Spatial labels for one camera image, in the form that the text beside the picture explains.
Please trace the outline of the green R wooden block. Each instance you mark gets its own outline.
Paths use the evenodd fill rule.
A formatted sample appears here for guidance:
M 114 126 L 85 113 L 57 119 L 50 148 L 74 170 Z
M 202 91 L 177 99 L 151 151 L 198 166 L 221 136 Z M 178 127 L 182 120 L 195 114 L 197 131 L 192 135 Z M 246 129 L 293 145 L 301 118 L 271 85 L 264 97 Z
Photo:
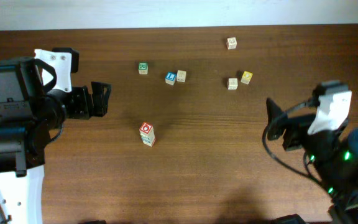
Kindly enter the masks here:
M 156 139 L 154 139 L 153 141 L 143 141 L 143 143 L 144 144 L 146 144 L 146 145 L 148 145 L 148 146 L 150 146 L 150 147 L 152 147 L 154 144 L 155 144 L 155 142 L 156 142 Z

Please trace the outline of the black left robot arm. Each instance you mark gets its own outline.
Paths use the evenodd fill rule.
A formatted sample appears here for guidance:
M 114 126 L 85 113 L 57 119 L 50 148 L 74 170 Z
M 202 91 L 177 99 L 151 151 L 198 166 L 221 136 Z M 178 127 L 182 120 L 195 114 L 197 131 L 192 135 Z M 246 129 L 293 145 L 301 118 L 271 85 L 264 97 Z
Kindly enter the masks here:
M 22 102 L 13 102 L 11 119 L 0 121 L 0 223 L 42 223 L 45 148 L 56 141 L 50 131 L 63 132 L 66 119 L 102 117 L 112 86 L 92 82 L 71 92 L 54 89 L 35 101 L 25 117 Z

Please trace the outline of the plain wooden block front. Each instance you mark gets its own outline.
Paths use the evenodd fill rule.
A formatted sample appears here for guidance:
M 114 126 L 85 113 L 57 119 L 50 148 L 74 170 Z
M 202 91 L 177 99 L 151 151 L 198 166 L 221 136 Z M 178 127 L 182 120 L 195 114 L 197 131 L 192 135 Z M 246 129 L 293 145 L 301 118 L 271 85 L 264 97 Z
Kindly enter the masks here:
M 140 136 L 148 136 L 148 137 L 155 137 L 155 134 L 153 131 L 150 131 L 148 133 L 145 133 L 143 131 L 140 132 Z

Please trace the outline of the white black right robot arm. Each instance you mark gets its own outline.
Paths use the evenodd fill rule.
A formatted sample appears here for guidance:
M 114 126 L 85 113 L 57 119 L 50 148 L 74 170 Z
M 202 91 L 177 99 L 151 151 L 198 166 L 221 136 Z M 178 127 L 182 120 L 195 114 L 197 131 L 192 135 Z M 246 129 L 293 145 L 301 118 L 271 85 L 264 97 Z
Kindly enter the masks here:
M 332 201 L 329 214 L 333 223 L 358 223 L 358 128 L 341 139 L 340 135 L 348 125 L 345 119 L 336 128 L 309 133 L 316 114 L 288 117 L 289 113 L 306 106 L 319 107 L 321 103 L 310 99 L 283 111 L 272 99 L 267 99 L 268 124 L 262 134 L 263 144 L 283 138 L 285 151 L 303 149 L 305 171 L 281 161 L 269 147 L 265 150 L 286 169 L 324 189 Z

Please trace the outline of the wooden block red drawing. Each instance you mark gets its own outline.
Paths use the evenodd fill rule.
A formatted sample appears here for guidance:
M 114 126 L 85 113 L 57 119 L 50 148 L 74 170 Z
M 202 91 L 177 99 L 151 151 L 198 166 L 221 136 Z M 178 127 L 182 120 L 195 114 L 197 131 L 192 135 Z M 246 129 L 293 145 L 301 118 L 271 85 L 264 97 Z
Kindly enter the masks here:
M 139 128 L 139 132 L 141 132 L 141 131 L 148 133 L 150 131 L 154 131 L 154 127 L 151 124 L 149 124 L 148 122 L 143 122 Z

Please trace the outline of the wooden block blue side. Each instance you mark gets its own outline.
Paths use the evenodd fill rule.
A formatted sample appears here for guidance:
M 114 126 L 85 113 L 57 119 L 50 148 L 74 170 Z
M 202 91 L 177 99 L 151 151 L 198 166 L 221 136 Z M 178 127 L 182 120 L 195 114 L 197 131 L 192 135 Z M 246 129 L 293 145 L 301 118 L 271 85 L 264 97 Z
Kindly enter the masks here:
M 148 137 L 148 136 L 141 136 L 142 142 L 143 141 L 153 141 L 155 137 Z

